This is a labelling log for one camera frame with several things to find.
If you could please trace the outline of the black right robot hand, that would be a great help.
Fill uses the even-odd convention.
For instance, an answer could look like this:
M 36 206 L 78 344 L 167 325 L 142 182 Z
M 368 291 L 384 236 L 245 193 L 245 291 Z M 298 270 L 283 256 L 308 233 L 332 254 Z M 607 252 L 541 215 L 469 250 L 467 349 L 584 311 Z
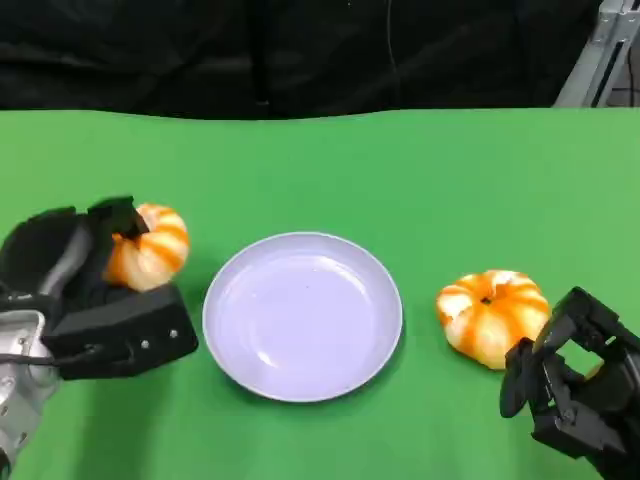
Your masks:
M 638 478 L 639 338 L 616 312 L 574 287 L 505 366 L 502 417 L 529 408 L 534 440 L 586 459 L 604 479 Z

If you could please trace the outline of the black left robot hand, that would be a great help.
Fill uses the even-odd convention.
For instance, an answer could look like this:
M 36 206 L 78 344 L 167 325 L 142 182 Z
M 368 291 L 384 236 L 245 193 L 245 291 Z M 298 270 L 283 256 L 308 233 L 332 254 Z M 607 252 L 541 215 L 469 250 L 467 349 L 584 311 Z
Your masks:
M 52 323 L 133 294 L 107 278 L 116 234 L 137 240 L 149 223 L 131 196 L 44 211 L 19 223 L 1 245 L 1 311 L 34 309 Z

